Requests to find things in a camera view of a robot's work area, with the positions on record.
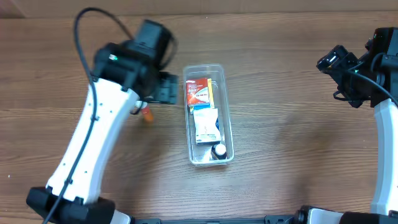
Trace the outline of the red white medicine box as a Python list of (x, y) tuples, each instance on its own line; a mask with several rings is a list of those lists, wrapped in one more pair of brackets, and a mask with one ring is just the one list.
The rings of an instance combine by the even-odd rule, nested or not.
[(187, 105), (199, 106), (209, 105), (210, 96), (208, 89), (208, 79), (200, 78), (186, 81)]

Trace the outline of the orange tablet tube white cap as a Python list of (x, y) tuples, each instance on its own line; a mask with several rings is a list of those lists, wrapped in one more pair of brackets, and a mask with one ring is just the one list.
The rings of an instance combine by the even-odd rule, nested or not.
[(146, 122), (149, 122), (149, 123), (153, 122), (154, 115), (153, 115), (152, 111), (150, 110), (148, 104), (146, 104), (145, 106), (142, 106), (141, 113)]

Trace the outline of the blue yellow VapoDrops box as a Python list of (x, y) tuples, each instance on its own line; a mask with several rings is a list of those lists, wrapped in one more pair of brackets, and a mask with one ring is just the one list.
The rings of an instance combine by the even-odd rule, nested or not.
[(210, 104), (209, 105), (199, 105), (199, 106), (188, 106), (190, 114), (193, 114), (195, 110), (200, 110), (203, 108), (214, 108), (214, 98), (213, 98), (213, 88), (212, 88), (212, 80), (208, 79), (208, 89), (209, 89), (209, 96), (210, 96)]

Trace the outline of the white blue medicine box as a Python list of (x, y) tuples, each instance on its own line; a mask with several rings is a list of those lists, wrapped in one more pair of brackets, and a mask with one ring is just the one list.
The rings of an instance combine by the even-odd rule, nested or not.
[(218, 110), (216, 108), (204, 108), (193, 112), (195, 123), (196, 144), (207, 144), (221, 141), (221, 133), (218, 128)]

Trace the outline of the dark syrup bottle white cap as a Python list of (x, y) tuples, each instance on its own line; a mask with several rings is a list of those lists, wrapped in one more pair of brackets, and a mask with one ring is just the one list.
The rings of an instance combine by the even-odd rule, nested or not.
[(227, 150), (224, 144), (215, 144), (211, 148), (213, 160), (223, 160), (227, 158)]

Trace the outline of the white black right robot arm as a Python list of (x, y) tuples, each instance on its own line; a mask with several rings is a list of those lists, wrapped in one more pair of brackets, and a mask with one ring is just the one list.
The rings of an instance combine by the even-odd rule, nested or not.
[(377, 181), (368, 213), (334, 212), (302, 206), (288, 223), (397, 223), (397, 28), (381, 27), (357, 58), (336, 45), (317, 68), (337, 84), (333, 97), (359, 108), (374, 109), (377, 126)]

